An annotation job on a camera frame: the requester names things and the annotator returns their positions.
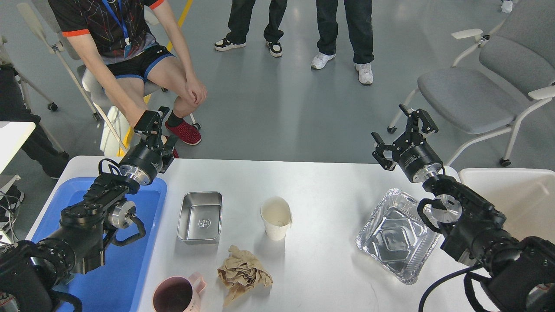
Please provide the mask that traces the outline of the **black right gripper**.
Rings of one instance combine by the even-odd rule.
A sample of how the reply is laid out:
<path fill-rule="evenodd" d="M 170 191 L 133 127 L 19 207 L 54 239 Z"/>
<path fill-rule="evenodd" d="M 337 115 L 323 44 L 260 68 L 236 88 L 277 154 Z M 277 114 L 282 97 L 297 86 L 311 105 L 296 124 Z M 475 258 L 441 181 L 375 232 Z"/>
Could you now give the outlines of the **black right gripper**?
<path fill-rule="evenodd" d="M 425 182 L 438 175 L 443 168 L 443 162 L 427 143 L 423 133 L 437 133 L 439 129 L 427 111 L 409 109 L 403 104 L 399 107 L 408 117 L 405 132 L 394 141 L 394 146 L 385 144 L 379 133 L 372 132 L 376 142 L 372 155 L 385 170 L 393 171 L 397 163 L 410 182 Z M 391 151 L 394 161 L 387 159 L 384 151 Z"/>

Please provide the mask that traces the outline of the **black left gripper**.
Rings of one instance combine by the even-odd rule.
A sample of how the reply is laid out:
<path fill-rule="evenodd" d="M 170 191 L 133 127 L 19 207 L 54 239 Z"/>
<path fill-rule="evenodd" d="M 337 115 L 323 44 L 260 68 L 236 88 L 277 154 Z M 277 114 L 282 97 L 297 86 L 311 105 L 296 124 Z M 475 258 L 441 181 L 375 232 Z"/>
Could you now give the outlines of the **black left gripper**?
<path fill-rule="evenodd" d="M 139 185 L 150 185 L 159 173 L 165 173 L 172 161 L 179 158 L 175 149 L 176 136 L 165 136 L 164 145 L 149 147 L 146 142 L 162 142 L 160 110 L 146 110 L 134 126 L 134 133 L 140 143 L 131 148 L 119 162 L 121 175 L 136 181 Z"/>

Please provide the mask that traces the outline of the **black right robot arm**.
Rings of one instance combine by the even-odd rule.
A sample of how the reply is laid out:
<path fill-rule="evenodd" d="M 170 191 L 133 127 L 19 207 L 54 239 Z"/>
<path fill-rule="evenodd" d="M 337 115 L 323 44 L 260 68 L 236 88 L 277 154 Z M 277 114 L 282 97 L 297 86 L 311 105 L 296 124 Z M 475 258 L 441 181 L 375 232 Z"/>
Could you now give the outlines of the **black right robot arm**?
<path fill-rule="evenodd" d="M 503 229 L 506 216 L 468 186 L 440 174 L 443 162 L 428 145 L 425 134 L 438 132 L 428 112 L 408 109 L 405 132 L 387 145 L 375 132 L 374 158 L 386 170 L 399 165 L 410 182 L 422 182 L 434 199 L 418 204 L 418 215 L 432 231 L 444 236 L 441 249 L 467 268 L 430 286 L 418 307 L 441 283 L 464 275 L 464 292 L 476 312 L 484 308 L 474 294 L 477 281 L 500 312 L 552 312 L 555 309 L 555 247 L 539 237 L 517 240 Z"/>

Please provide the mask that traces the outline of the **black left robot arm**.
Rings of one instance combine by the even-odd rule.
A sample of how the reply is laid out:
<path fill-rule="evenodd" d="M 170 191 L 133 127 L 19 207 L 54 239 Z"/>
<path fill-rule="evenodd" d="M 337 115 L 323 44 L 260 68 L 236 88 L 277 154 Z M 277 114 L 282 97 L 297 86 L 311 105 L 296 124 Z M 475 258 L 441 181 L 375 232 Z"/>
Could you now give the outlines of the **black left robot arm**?
<path fill-rule="evenodd" d="M 147 110 L 134 127 L 139 144 L 110 172 L 99 164 L 83 200 L 61 210 L 59 229 L 37 243 L 21 240 L 1 247 L 1 310 L 3 312 L 53 312 L 64 302 L 76 312 L 82 302 L 54 287 L 72 273 L 86 274 L 105 264 L 109 245 L 125 246 L 146 235 L 135 204 L 126 199 L 143 185 L 154 182 L 174 160 L 176 136 L 163 140 L 161 122 L 168 107 Z"/>

